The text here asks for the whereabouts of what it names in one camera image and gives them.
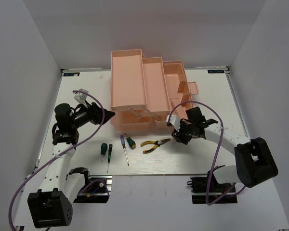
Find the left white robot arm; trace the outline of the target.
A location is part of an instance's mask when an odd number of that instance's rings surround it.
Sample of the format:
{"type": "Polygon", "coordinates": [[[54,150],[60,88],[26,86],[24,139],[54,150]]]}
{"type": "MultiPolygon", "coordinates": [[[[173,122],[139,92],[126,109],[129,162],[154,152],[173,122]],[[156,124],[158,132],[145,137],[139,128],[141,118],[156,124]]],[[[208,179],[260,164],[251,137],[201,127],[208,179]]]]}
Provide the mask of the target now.
{"type": "Polygon", "coordinates": [[[72,221],[72,203],[79,191],[87,192],[92,187],[87,168],[71,169],[70,162],[79,140],[78,128],[88,122],[102,125],[115,112],[102,110],[96,103],[72,109],[61,103],[54,109],[56,124],[53,127],[52,162],[37,192],[27,199],[31,217],[36,228],[69,226],[72,221]]]}

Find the pink plastic toolbox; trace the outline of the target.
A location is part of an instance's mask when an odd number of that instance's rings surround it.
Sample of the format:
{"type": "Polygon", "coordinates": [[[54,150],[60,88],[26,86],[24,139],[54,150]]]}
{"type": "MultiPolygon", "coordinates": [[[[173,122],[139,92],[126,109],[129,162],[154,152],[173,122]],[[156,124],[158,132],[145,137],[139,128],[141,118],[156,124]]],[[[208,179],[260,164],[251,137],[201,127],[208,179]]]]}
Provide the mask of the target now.
{"type": "Polygon", "coordinates": [[[147,58],[141,49],[111,52],[110,123],[116,131],[169,130],[170,113],[186,118],[199,93],[182,61],[147,58]]]}

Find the thin green precision screwdriver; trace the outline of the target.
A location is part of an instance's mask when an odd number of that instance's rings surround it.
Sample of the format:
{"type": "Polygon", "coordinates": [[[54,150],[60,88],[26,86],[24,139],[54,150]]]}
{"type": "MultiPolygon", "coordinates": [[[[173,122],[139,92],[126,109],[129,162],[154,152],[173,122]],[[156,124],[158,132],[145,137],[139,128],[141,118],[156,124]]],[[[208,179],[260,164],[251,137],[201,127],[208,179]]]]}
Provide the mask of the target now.
{"type": "Polygon", "coordinates": [[[109,146],[108,146],[108,158],[107,158],[107,173],[109,172],[109,166],[110,166],[110,161],[111,161],[112,148],[113,148],[113,145],[112,145],[112,144],[109,144],[109,146]]]}

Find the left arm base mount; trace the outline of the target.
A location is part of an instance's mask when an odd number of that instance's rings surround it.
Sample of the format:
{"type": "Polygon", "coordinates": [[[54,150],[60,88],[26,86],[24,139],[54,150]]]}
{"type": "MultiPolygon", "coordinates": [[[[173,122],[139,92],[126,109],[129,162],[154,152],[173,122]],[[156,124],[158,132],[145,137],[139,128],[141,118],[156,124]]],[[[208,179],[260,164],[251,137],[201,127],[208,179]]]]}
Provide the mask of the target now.
{"type": "Polygon", "coordinates": [[[108,194],[111,193],[112,176],[90,176],[94,182],[84,192],[80,193],[74,203],[78,204],[106,204],[109,200],[108,194]]]}

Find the yellow combination pliers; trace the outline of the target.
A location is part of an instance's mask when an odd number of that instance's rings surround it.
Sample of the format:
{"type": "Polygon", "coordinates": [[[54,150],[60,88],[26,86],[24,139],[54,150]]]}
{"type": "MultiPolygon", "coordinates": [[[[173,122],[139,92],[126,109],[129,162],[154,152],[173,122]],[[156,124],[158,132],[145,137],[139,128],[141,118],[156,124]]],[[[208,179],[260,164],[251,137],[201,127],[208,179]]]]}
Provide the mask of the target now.
{"type": "Polygon", "coordinates": [[[145,145],[153,145],[152,148],[143,151],[143,154],[149,154],[149,153],[153,152],[155,149],[157,149],[158,147],[160,147],[161,145],[164,145],[164,144],[166,144],[169,141],[170,141],[169,138],[168,139],[158,140],[158,141],[145,141],[145,142],[142,142],[140,144],[140,146],[143,147],[145,145]]]}

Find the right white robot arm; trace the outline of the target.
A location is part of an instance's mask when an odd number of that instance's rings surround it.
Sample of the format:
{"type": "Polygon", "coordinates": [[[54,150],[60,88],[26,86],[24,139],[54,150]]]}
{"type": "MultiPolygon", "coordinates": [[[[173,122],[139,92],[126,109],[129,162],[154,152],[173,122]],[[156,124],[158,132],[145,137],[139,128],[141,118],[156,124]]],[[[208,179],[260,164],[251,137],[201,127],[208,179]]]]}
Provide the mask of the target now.
{"type": "Polygon", "coordinates": [[[278,168],[267,142],[249,139],[223,127],[214,119],[206,119],[199,107],[186,111],[187,119],[169,115],[167,125],[173,127],[172,136],[187,145],[192,139],[203,138],[216,143],[235,157],[235,164],[215,167],[208,172],[208,187],[219,192],[226,183],[242,183],[252,188],[278,175],[278,168]]]}

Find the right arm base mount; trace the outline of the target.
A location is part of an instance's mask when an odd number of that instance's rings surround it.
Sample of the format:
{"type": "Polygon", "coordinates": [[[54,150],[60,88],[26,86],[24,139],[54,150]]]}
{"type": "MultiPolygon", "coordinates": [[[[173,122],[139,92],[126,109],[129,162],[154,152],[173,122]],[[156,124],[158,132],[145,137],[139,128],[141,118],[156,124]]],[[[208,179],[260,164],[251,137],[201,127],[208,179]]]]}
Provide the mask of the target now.
{"type": "MultiPolygon", "coordinates": [[[[206,189],[207,189],[207,176],[191,177],[186,183],[191,188],[192,203],[195,205],[206,204],[206,189]]],[[[218,199],[223,193],[231,188],[230,183],[219,184],[212,177],[212,182],[209,189],[208,202],[211,203],[218,199]]],[[[237,196],[235,195],[236,189],[232,188],[228,194],[220,199],[217,204],[237,204],[237,196]]]]}

